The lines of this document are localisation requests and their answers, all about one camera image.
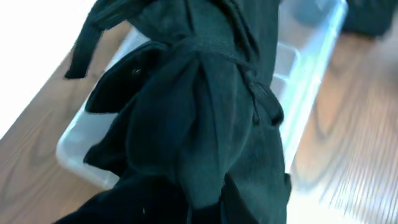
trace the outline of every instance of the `plastic tray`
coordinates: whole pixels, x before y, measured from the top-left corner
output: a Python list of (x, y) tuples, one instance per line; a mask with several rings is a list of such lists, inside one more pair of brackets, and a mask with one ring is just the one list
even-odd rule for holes
[[(280, 132), (287, 172), (308, 121), (346, 8), (344, 0), (285, 0), (280, 6), (279, 43), (271, 88), (285, 113)], [(108, 68), (147, 40), (132, 29)], [(84, 164), (83, 158), (89, 148), (105, 136), (116, 114), (88, 114), (83, 108), (84, 105), (60, 138), (57, 159), (64, 168), (98, 187), (110, 189), (118, 181), (118, 176)]]

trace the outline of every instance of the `button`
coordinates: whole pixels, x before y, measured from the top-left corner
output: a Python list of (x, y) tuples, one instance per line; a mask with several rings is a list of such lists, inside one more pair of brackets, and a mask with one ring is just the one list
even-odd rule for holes
[(133, 71), (132, 71), (132, 74), (133, 75), (139, 75), (141, 73), (141, 69), (140, 68), (135, 68), (135, 69), (133, 69)]

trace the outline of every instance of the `plastic bin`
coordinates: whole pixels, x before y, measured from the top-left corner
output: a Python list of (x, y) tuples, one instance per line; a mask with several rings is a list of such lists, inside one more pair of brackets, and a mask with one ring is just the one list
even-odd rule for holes
[[(285, 113), (280, 127), (286, 171), (297, 151), (305, 125), (347, 6), (344, 0), (285, 0), (279, 9), (279, 43), (272, 91)], [(132, 29), (113, 57), (110, 68), (121, 57), (148, 39)], [(116, 114), (88, 114), (84, 105), (65, 130), (57, 145), (61, 166), (103, 189), (110, 189), (118, 177), (83, 163), (89, 148), (106, 134)]]

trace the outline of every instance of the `wooden table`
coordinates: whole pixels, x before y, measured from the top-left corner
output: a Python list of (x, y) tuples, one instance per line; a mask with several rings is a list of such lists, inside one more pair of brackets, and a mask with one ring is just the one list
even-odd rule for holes
[[(55, 146), (129, 28), (122, 24), (104, 35), (84, 80), (62, 78), (67, 57), (0, 141), (0, 223), (50, 223), (100, 191), (63, 170)], [(292, 169), (292, 211), (317, 214), (304, 205), (312, 200), (368, 223), (396, 222), (395, 37), (339, 39)]]

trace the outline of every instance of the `dark fabric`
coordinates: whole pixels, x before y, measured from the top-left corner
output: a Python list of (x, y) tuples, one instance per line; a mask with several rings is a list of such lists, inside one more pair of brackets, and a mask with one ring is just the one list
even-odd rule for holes
[(343, 32), (370, 37), (384, 35), (390, 30), (397, 0), (347, 0), (348, 13)]
[(84, 78), (104, 30), (142, 11), (153, 0), (99, 0), (87, 16), (73, 48), (72, 63), (65, 78)]
[(183, 192), (164, 177), (127, 172), (112, 190), (95, 195), (55, 223), (186, 223), (188, 204)]
[[(379, 37), (390, 30), (398, 0), (347, 0), (347, 3), (342, 31)], [(336, 4), (339, 1), (298, 0), (294, 17), (302, 24), (315, 27), (330, 15)]]
[[(107, 14), (111, 22), (103, 14), (91, 20), (108, 28), (124, 17), (151, 39), (104, 74), (86, 107), (92, 113), (119, 112), (85, 158), (117, 175), (130, 167), (141, 177), (120, 183), (131, 195), (119, 203), (138, 203), (133, 198), (141, 184), (149, 184), (146, 178), (161, 177), (183, 192), (188, 221), (221, 222), (225, 212), (232, 224), (286, 222), (291, 186), (279, 133), (283, 112), (269, 88), (278, 5), (276, 0), (131, 0), (115, 19)], [(71, 71), (86, 69), (72, 62), (68, 77), (83, 77)], [(222, 195), (227, 183), (233, 188)]]

